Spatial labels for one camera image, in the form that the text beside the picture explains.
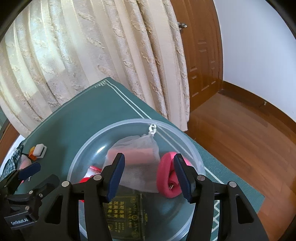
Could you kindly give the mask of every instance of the white block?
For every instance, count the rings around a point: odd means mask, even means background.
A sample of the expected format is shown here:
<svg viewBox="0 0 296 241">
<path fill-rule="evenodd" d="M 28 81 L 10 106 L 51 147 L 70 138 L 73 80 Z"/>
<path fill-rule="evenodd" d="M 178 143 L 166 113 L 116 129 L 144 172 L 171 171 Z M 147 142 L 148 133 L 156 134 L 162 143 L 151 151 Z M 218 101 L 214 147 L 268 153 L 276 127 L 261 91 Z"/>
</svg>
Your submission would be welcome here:
<svg viewBox="0 0 296 241">
<path fill-rule="evenodd" d="M 43 158 L 46 150 L 47 150 L 47 147 L 45 145 L 38 144 L 38 145 L 36 145 L 36 147 L 33 151 L 33 156 L 35 156 L 37 158 Z"/>
</svg>

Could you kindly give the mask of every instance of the green table mat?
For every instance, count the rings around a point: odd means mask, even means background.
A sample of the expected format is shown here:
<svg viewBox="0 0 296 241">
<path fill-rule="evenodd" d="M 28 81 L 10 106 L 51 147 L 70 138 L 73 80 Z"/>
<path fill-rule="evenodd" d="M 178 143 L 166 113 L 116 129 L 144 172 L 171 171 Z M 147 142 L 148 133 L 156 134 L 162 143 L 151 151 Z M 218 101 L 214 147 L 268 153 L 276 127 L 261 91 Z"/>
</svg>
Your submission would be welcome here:
<svg viewBox="0 0 296 241">
<path fill-rule="evenodd" d="M 123 85 L 106 78 L 84 90 L 64 104 L 25 140 L 23 152 L 43 143 L 47 146 L 45 157 L 39 162 L 41 171 L 25 181 L 18 193 L 28 192 L 37 184 L 55 174 L 64 181 L 76 153 L 96 132 L 113 123 L 134 118 L 151 118 L 174 126 L 167 119 L 141 101 Z M 264 196 L 240 177 L 231 172 L 198 143 L 192 140 L 205 165 L 207 176 L 215 182 L 238 183 L 254 209 L 258 212 Z M 219 202 L 215 201 L 214 222 L 211 241 L 217 240 Z"/>
</svg>

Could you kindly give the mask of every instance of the curtain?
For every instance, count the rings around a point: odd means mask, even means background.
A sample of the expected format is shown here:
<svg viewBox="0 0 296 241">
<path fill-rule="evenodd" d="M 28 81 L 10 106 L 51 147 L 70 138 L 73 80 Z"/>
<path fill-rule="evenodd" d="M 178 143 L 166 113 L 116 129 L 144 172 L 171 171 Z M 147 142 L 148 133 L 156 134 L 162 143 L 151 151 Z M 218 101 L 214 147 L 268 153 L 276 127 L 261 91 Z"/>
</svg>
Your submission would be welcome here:
<svg viewBox="0 0 296 241">
<path fill-rule="evenodd" d="M 187 130 L 186 63 L 169 0 L 33 0 L 0 43 L 0 106 L 25 137 L 107 76 Z"/>
</svg>

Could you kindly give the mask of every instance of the orange block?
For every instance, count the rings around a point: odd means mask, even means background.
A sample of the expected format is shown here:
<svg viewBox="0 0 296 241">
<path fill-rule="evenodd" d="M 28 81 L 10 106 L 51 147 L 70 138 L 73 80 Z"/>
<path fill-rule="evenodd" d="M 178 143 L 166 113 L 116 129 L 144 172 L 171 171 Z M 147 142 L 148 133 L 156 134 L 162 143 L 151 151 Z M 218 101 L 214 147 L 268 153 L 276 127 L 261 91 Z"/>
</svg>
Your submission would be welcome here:
<svg viewBox="0 0 296 241">
<path fill-rule="evenodd" d="M 33 160 L 33 161 L 36 161 L 37 160 L 37 157 L 35 157 L 34 155 L 33 155 L 33 151 L 35 150 L 35 146 L 33 146 L 32 148 L 31 148 L 31 150 L 29 151 L 29 158 L 31 159 L 31 160 Z"/>
</svg>

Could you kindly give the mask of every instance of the plaid fabric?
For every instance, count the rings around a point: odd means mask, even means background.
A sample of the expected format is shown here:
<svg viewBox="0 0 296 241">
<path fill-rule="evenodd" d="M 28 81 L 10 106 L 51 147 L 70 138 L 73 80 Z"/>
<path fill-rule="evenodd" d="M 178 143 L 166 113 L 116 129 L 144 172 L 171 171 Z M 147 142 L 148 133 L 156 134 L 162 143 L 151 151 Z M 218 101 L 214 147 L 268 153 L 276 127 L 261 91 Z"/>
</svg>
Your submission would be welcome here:
<svg viewBox="0 0 296 241">
<path fill-rule="evenodd" d="M 23 142 L 19 144 L 16 151 L 12 154 L 11 158 L 5 164 L 3 173 L 0 177 L 0 181 L 2 181 L 5 177 L 7 177 L 10 173 L 12 173 L 19 164 L 22 156 L 22 149 L 24 148 Z"/>
</svg>

